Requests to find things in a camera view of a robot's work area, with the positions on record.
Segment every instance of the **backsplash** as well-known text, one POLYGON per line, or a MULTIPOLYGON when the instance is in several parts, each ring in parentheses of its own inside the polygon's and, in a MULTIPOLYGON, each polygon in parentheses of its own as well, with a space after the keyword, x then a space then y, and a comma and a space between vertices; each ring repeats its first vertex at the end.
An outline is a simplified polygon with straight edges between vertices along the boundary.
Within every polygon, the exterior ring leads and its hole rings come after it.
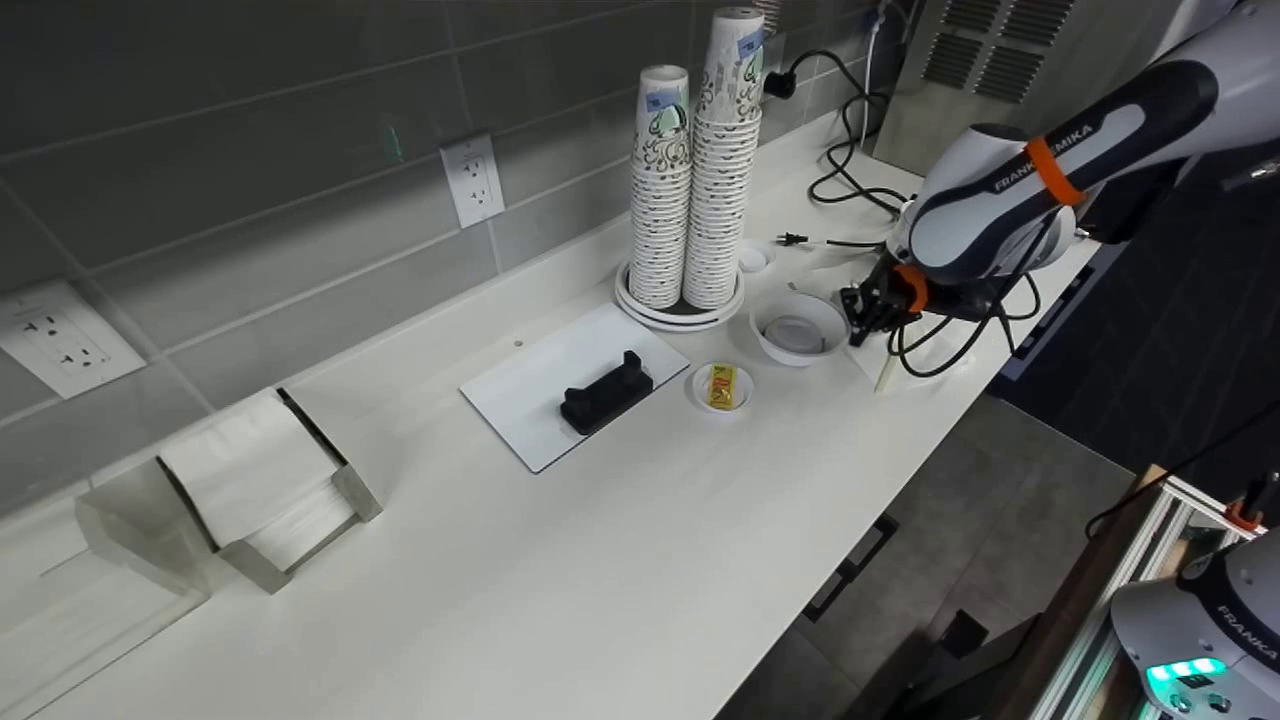
MULTIPOLYGON (((0 352, 0 516, 629 207, 634 74, 710 0, 9 0, 0 298, 73 280, 149 369, 54 402, 0 352), (455 227, 437 148, 491 133, 455 227)), ((772 62, 870 0, 762 0, 772 62)), ((834 110, 808 70, 762 142, 834 110)))

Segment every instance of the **countertop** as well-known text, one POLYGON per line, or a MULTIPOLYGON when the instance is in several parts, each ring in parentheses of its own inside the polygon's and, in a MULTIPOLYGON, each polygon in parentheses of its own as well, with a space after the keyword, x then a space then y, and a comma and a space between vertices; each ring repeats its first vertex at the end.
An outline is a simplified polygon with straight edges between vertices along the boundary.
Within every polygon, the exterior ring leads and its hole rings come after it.
MULTIPOLYGON (((826 118, 758 154, 751 246, 889 237, 869 204, 804 200, 830 133, 826 118)), ((852 171, 903 192, 921 185, 865 156, 852 171)), ((877 371, 847 357, 766 363, 743 319, 669 337, 690 363, 743 359, 751 407, 705 415, 676 375, 529 477, 455 387, 607 304, 625 246, 625 219, 595 227, 292 380, 380 489, 384 516, 324 549, 278 598, 222 580, 43 718, 716 718, 1007 349, 987 329, 945 380, 877 392, 877 371)), ((1034 274, 1042 304, 1089 255, 1078 246, 1034 274)), ((852 280, 854 265, 826 269, 834 261, 847 255, 784 251, 749 284, 749 311, 784 280, 852 280)))

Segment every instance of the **stack of paper cups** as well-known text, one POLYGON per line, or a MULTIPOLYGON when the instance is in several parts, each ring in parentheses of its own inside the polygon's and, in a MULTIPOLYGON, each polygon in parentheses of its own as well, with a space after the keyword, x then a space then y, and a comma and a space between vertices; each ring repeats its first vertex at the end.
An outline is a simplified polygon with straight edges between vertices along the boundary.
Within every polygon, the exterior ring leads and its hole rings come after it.
POLYGON ((688 74, 676 66, 641 74, 631 223, 631 298, 649 310, 681 304, 688 227, 688 74))
POLYGON ((696 119, 690 233, 684 265, 684 299, 696 310, 723 310, 740 280, 736 251, 749 233, 758 93, 762 11, 721 10, 696 119))

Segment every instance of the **wall outlet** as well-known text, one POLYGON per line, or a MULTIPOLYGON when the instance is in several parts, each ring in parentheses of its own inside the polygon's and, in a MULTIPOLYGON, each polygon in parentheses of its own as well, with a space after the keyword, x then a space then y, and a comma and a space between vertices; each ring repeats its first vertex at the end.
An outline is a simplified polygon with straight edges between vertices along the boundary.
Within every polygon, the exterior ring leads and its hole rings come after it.
POLYGON ((508 207, 487 136, 469 136, 458 144, 446 144, 446 148, 441 148, 441 160, 442 160, 455 219, 463 227, 508 207))
POLYGON ((142 369, 140 352, 73 284, 0 299, 0 349, 64 402, 142 369))

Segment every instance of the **robotic arm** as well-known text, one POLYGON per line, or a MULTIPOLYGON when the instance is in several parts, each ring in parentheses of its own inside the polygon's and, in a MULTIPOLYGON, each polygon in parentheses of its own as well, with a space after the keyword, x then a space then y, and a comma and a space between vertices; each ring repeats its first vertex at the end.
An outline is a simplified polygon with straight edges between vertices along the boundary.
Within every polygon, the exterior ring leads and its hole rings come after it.
POLYGON ((1280 0, 1252 0, 1048 136, 971 127, 922 175, 895 237, 903 261, 847 299, 852 341, 921 310, 979 319, 1010 280, 1065 251, 1089 188, 1280 136, 1276 62, 1280 0))

